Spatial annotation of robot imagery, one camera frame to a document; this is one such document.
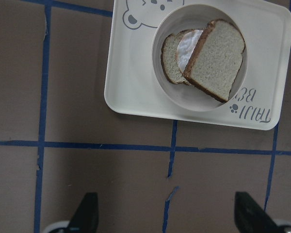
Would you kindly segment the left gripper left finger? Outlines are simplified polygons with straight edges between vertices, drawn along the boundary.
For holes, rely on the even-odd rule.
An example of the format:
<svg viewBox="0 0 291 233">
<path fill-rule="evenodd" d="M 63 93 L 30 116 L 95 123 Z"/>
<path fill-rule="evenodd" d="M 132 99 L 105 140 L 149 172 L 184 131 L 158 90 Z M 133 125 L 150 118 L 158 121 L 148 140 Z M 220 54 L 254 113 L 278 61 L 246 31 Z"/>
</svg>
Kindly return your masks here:
<svg viewBox="0 0 291 233">
<path fill-rule="evenodd" d="M 95 233 L 98 228 L 98 195 L 86 193 L 71 218 L 68 233 Z"/>
</svg>

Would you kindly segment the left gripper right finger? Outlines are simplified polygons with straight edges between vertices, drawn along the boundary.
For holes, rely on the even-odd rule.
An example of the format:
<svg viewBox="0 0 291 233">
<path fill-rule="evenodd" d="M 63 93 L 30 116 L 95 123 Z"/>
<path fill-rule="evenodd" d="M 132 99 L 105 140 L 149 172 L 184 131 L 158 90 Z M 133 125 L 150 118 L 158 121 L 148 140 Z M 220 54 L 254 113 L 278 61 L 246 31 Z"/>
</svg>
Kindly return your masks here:
<svg viewBox="0 0 291 233">
<path fill-rule="evenodd" d="M 240 233 L 275 233 L 276 224 L 247 192 L 236 192 L 234 222 Z"/>
</svg>

